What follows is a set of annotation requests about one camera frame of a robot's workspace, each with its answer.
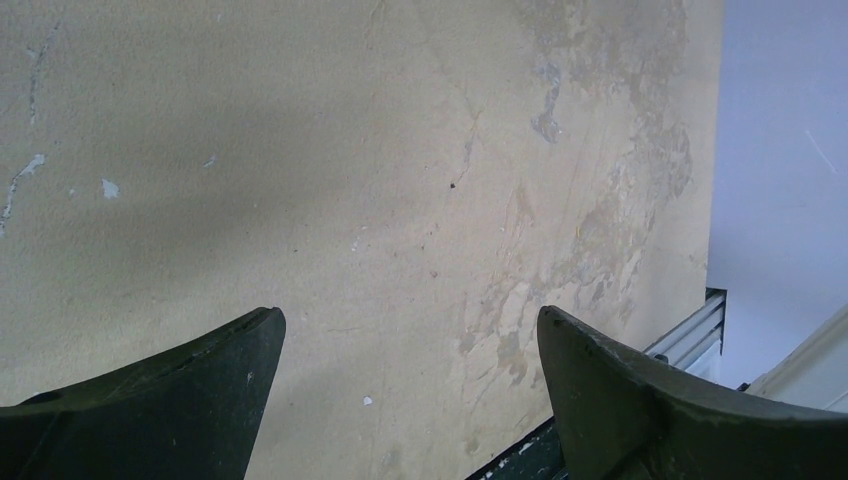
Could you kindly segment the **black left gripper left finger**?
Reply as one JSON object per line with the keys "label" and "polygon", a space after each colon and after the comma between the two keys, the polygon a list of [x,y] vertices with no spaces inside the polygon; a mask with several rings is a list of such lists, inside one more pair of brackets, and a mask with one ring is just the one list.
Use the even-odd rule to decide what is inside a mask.
{"label": "black left gripper left finger", "polygon": [[286,334],[257,308],[192,341],[1,411],[5,479],[241,479]]}

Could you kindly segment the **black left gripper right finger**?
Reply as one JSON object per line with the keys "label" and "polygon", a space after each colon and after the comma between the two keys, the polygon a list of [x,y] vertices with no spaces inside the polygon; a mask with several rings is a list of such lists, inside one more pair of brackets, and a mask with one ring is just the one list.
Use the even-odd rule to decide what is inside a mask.
{"label": "black left gripper right finger", "polygon": [[573,479],[843,479],[847,417],[698,378],[554,306],[537,338]]}

